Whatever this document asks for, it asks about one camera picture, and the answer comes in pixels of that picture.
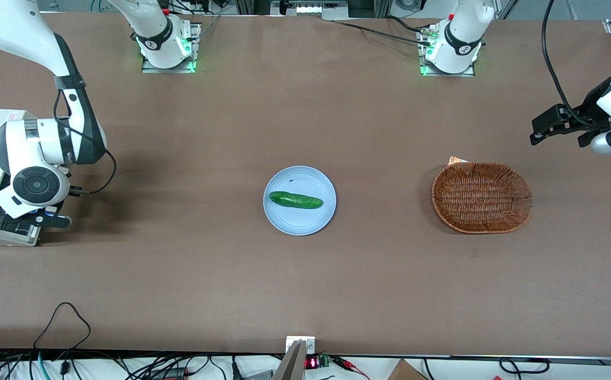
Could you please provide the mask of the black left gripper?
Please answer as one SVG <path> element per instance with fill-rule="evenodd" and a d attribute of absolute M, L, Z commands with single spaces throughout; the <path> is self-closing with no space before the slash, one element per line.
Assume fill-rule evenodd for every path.
<path fill-rule="evenodd" d="M 578 145 L 585 148 L 600 133 L 611 131 L 611 117 L 597 105 L 597 100 L 611 84 L 611 75 L 589 91 L 583 103 L 573 109 L 574 116 L 566 106 L 556 104 L 535 117 L 532 121 L 533 132 L 530 144 L 537 145 L 550 136 L 548 133 L 564 133 L 570 125 L 575 131 L 584 133 L 578 137 Z"/>

